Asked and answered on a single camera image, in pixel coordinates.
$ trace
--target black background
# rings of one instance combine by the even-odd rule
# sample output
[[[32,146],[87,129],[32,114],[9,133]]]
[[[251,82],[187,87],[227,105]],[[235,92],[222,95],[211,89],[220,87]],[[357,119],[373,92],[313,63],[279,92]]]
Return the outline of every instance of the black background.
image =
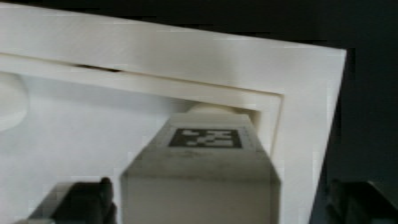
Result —
[[[398,185],[398,1],[12,2],[348,49],[311,223],[325,223],[325,187],[334,178]]]

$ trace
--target black and white square pattern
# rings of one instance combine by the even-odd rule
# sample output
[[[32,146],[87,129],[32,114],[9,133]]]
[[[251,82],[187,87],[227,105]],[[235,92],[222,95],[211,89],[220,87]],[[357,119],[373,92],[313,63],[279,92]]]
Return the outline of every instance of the black and white square pattern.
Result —
[[[169,147],[242,149],[238,130],[179,128],[174,132]]]

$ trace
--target white surface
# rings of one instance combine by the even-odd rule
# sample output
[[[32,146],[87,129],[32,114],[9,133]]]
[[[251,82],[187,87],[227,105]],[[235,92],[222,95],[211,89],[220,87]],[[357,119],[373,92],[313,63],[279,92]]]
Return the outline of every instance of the white surface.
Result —
[[[30,113],[0,132],[0,222],[27,219],[55,185],[115,184],[135,155],[174,112],[192,102],[44,79],[25,78]]]
[[[23,121],[28,110],[28,94],[18,75],[0,72],[0,132]]]
[[[343,50],[2,3],[0,53],[0,71],[256,109],[282,179],[281,224],[307,223]],[[73,70],[18,55],[128,72]]]

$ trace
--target black object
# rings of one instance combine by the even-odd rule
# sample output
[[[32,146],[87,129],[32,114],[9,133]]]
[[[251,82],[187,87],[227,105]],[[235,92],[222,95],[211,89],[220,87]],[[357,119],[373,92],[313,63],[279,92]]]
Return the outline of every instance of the black object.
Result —
[[[398,224],[398,208],[370,182],[334,180],[329,191],[329,224]]]
[[[76,183],[53,212],[57,224],[115,224],[114,189],[108,178]]]

